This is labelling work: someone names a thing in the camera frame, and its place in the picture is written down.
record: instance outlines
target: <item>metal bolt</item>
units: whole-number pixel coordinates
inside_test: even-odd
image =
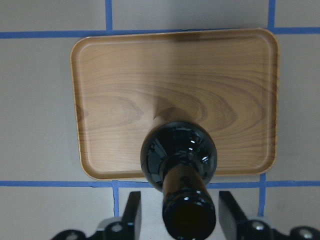
[[[254,221],[252,223],[252,227],[255,229],[255,230],[258,230],[258,231],[261,231],[265,228],[265,225],[260,222],[260,221]]]
[[[112,226],[111,230],[115,233],[120,232],[122,230],[122,226],[119,223],[117,223],[116,225]]]
[[[75,234],[74,232],[71,232],[70,235],[65,238],[65,240],[77,240],[77,239],[78,239],[78,235]]]
[[[313,237],[313,235],[312,235],[312,233],[309,231],[309,230],[307,230],[307,229],[301,229],[300,231],[299,231],[299,234],[302,236],[302,237],[304,237],[305,239],[312,239],[312,237]]]

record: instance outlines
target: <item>bottle mouth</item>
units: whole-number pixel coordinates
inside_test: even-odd
[[[168,233],[177,240],[204,240],[216,226],[215,206],[200,191],[180,191],[163,203],[162,218]]]

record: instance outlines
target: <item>wooden tray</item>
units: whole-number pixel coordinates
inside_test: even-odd
[[[70,58],[81,164],[90,177],[143,177],[143,140],[168,108],[209,132],[216,175],[260,174],[274,163],[278,44],[269,31],[87,37]]]

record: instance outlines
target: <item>gray surface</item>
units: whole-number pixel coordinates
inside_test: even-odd
[[[116,0],[114,30],[253,28],[268,25],[267,0]]]
[[[112,189],[0,187],[0,216],[4,240],[51,239],[65,229],[92,235],[100,221],[113,217]]]
[[[319,0],[277,0],[276,27],[319,27]]]
[[[2,0],[0,32],[105,30],[104,0]]]
[[[1,39],[2,180],[88,181],[69,55],[76,38]]]
[[[142,228],[141,240],[171,240],[162,222],[162,199],[161,192],[153,188],[120,188],[119,189],[119,212],[123,214],[126,201],[131,191],[141,191]],[[257,188],[242,189],[209,189],[208,192],[215,204],[215,214],[218,215],[219,191],[231,191],[241,208],[249,216],[256,216],[258,212],[259,190]],[[217,221],[213,233],[207,240],[225,240],[219,221]]]
[[[320,229],[320,187],[267,188],[265,217],[282,233],[293,227]]]
[[[320,180],[320,35],[279,35],[277,160],[268,180]]]

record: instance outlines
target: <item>tray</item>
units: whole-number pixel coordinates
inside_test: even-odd
[[[215,142],[216,175],[276,159],[278,44],[264,29],[87,37],[71,51],[80,161],[99,180],[142,178],[140,150],[168,108]]]

